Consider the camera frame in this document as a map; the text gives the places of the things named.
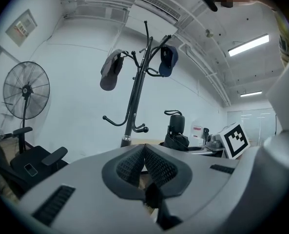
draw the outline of standing fan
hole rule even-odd
[[[13,116],[25,120],[39,115],[50,94],[46,72],[37,63],[21,62],[8,73],[3,85],[4,104]]]

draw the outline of blue cap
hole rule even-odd
[[[160,49],[161,64],[159,66],[159,73],[165,77],[172,74],[173,67],[178,61],[178,52],[175,47],[165,45]]]

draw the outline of white box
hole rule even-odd
[[[216,134],[216,139],[220,140],[226,148],[226,154],[229,159],[236,159],[246,149],[250,147],[250,142],[241,123],[236,122],[225,127]]]

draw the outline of ceiling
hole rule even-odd
[[[265,93],[283,71],[278,49],[278,29],[269,8],[256,3],[235,5],[231,9],[219,7],[217,12],[212,12],[201,0],[161,1],[181,14],[175,24],[179,28],[178,33],[193,44],[217,73],[232,104],[244,102],[239,96],[244,93],[263,91],[256,99],[265,98]],[[117,4],[130,7],[133,2],[134,0],[120,0]],[[110,5],[112,9],[97,4],[83,6],[84,2],[81,0],[62,0],[62,4],[68,16],[126,20],[125,12],[116,9],[115,6],[118,5],[113,3]],[[212,38],[206,37],[205,29],[210,29]],[[268,43],[236,56],[229,56],[229,49],[264,34],[270,36]],[[174,38],[172,44],[179,47],[182,41]]]

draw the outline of ceiling vent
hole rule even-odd
[[[160,0],[135,0],[135,5],[145,8],[171,24],[178,22],[181,15]]]

